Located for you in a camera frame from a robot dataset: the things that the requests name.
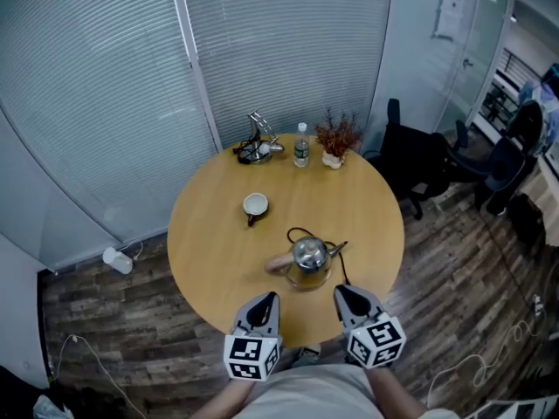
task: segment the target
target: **white t-shirt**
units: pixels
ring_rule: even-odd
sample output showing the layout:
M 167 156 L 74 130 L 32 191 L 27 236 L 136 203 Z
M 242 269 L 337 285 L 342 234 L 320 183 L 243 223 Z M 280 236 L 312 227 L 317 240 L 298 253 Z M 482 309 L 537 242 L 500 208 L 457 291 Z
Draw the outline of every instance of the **white t-shirt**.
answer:
M 383 419 L 362 369 L 352 365 L 296 367 L 257 384 L 238 419 Z M 421 419 L 458 419 L 434 409 Z

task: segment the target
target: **vase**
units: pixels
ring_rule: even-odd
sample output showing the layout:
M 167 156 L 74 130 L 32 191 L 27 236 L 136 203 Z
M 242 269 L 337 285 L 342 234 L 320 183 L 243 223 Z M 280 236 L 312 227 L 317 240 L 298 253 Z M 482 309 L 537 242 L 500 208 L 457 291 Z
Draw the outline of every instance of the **vase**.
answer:
M 339 158 L 329 154 L 325 150 L 322 151 L 322 163 L 332 169 L 339 169 L 343 164 L 343 157 Z

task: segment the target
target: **kettle spout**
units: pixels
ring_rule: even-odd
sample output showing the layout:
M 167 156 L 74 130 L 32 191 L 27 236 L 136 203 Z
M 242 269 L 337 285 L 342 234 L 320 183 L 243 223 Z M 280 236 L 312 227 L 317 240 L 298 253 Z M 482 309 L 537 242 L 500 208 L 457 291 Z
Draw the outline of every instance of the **kettle spout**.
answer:
M 330 255 L 331 258 L 333 258 L 334 256 L 336 256 L 343 247 L 345 247 L 348 244 L 348 241 L 344 241 L 341 244 L 339 244 L 337 247 L 334 247 L 331 250 L 328 250 L 328 254 Z

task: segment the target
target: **plastic bottle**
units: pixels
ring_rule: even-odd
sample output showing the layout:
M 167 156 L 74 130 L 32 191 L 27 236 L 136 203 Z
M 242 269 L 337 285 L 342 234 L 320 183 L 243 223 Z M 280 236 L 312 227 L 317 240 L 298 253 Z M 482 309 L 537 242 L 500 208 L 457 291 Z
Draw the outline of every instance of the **plastic bottle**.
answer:
M 299 168 L 304 168 L 308 165 L 308 135 L 307 123 L 300 122 L 295 135 L 295 151 L 293 156 L 293 163 Z

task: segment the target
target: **forearm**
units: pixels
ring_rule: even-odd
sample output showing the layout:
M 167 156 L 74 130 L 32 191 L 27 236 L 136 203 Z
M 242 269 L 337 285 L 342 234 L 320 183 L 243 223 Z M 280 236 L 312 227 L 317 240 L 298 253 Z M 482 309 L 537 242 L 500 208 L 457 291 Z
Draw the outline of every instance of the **forearm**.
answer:
M 427 409 L 414 399 L 387 367 L 365 371 L 378 408 L 385 419 L 417 419 Z
M 213 397 L 192 419 L 229 419 L 245 405 L 246 398 L 254 387 L 254 381 L 229 381 L 221 392 Z

